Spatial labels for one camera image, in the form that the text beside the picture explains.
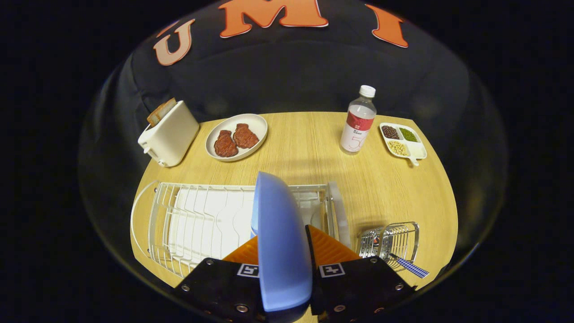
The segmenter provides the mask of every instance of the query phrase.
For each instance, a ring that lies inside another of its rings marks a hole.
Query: raw meat
[[[248,124],[237,124],[233,140],[239,148],[251,148],[259,142],[259,138],[249,130]]]
[[[237,155],[239,150],[231,139],[231,131],[221,130],[219,137],[214,144],[215,153],[220,157],[232,157]]]

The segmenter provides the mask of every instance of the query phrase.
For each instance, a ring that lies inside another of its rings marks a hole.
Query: white toaster
[[[155,127],[150,127],[142,132],[138,144],[163,167],[179,164],[199,131],[199,124],[183,101],[178,101]]]

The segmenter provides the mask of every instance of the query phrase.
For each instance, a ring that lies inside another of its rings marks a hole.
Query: checkered cloth
[[[397,257],[396,255],[392,255],[392,256],[397,258],[397,263],[399,263],[401,266],[405,267],[408,271],[412,272],[413,274],[419,276],[420,278],[425,278],[429,274],[428,271],[426,271],[420,267],[417,267],[417,266],[413,265],[412,263],[409,263],[408,261],[406,261],[403,258]]]

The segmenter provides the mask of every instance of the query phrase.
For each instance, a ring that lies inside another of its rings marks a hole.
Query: screw
[[[249,311],[249,307],[247,307],[246,305],[243,305],[243,304],[238,304],[238,305],[235,307],[235,309],[236,309],[238,312],[241,312],[241,313],[246,313],[247,311]]]

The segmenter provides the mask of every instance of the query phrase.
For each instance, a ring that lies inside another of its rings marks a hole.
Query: letter m
[[[231,0],[219,6],[225,9],[225,30],[219,34],[229,38],[251,30],[251,24],[244,22],[248,16],[260,27],[269,27],[281,9],[285,16],[279,23],[285,27],[325,27],[327,19],[321,17],[317,0]]]

